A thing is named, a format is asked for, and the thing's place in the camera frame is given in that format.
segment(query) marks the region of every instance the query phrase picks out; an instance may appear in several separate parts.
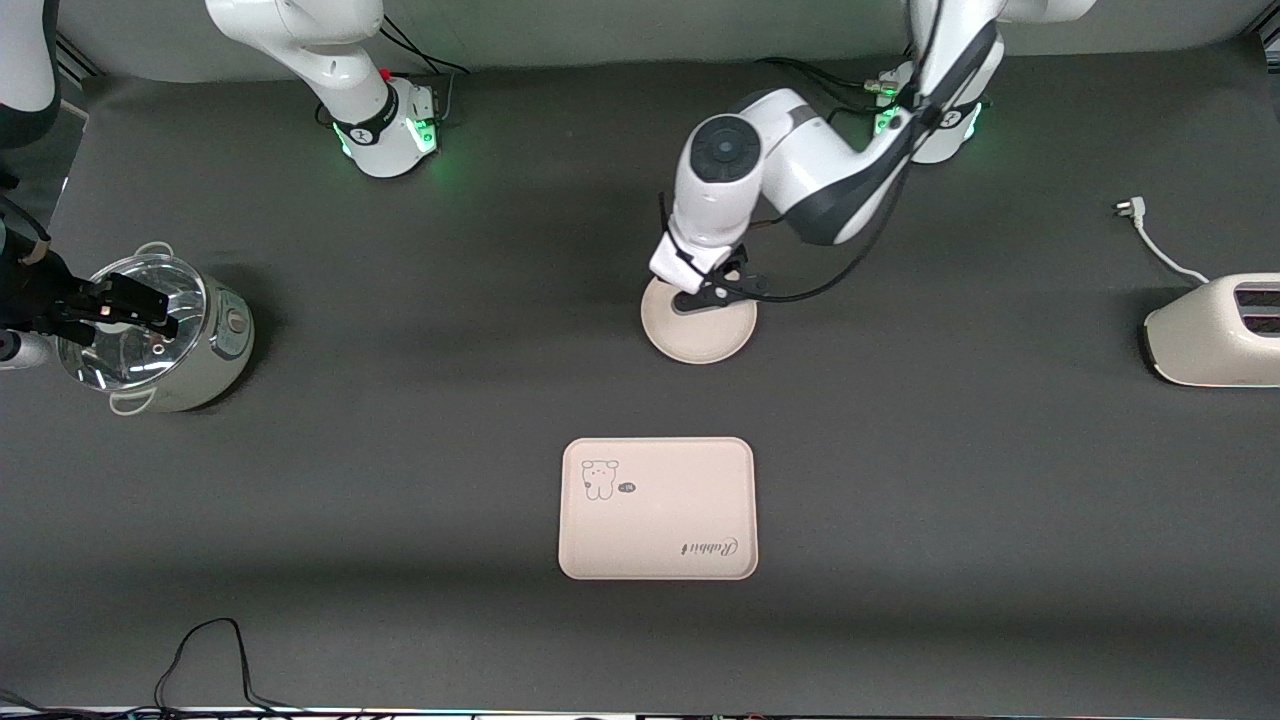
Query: beige tray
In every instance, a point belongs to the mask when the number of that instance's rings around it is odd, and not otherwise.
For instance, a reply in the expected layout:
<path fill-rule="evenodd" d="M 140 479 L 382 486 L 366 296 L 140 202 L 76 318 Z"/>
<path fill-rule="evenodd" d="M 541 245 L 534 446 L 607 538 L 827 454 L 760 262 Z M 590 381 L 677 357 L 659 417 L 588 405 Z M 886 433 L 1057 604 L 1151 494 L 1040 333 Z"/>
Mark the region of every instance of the beige tray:
<path fill-rule="evenodd" d="M 579 580 L 755 571 L 755 460 L 739 438 L 584 438 L 564 448 L 559 564 Z"/>

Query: round plate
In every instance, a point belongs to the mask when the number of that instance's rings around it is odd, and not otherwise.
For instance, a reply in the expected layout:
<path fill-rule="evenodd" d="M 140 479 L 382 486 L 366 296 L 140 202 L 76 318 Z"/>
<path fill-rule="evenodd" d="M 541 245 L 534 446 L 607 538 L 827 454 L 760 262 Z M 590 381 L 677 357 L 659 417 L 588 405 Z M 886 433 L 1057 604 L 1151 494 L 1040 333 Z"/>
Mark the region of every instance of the round plate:
<path fill-rule="evenodd" d="M 654 278 L 640 301 L 644 332 L 667 357 L 689 365 L 709 365 L 742 350 L 751 338 L 756 316 L 754 300 L 680 314 L 671 305 L 678 292 L 675 286 Z"/>

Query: pot lid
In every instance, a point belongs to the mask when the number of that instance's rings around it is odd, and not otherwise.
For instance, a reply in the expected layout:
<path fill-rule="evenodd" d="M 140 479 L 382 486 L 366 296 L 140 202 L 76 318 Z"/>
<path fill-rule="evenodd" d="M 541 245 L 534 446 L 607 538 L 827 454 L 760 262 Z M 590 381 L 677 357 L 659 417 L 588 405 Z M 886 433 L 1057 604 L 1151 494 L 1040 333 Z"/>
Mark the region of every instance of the pot lid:
<path fill-rule="evenodd" d="M 173 340 L 124 323 L 95 324 L 97 334 L 88 346 L 58 338 L 63 368 L 77 380 L 111 392 L 150 383 L 175 368 L 200 342 L 207 297 L 200 274 L 172 255 L 125 258 L 99 270 L 92 282 L 109 273 L 120 273 L 168 295 L 169 316 L 178 322 Z"/>

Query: white toaster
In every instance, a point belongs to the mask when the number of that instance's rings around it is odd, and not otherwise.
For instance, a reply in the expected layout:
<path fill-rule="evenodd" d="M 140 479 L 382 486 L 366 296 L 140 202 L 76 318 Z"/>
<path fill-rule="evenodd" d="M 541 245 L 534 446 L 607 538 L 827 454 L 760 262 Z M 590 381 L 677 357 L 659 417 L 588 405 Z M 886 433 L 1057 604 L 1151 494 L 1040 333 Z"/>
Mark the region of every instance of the white toaster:
<path fill-rule="evenodd" d="M 1280 387 L 1280 273 L 1226 275 L 1143 323 L 1152 366 L 1198 387 Z"/>

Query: dark gray table surface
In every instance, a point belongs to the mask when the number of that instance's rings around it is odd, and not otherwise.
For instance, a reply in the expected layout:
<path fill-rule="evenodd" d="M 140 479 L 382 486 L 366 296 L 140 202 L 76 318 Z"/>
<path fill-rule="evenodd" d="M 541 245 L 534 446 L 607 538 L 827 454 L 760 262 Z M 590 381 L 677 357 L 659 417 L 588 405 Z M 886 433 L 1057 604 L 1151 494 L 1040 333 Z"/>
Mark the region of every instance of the dark gray table surface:
<path fill-rule="evenodd" d="M 59 250 L 169 241 L 260 346 L 179 415 L 0 375 L 0 684 L 142 702 L 234 615 L 303 705 L 1276 717 L 1280 395 L 1148 374 L 1137 327 L 1185 286 L 1108 210 L 1144 193 L 1184 264 L 1275 269 L 1265 79 L 1248 41 L 1009 60 L 865 266 L 712 368 L 641 333 L 654 195 L 701 118 L 819 97 L 794 76 L 476 73 L 443 154 L 381 182 L 301 82 L 113 81 Z M 750 247 L 780 291 L 851 250 Z M 570 441 L 718 434 L 756 454 L 753 578 L 561 574 Z M 239 703 L 229 634 L 187 662 L 173 702 Z"/>

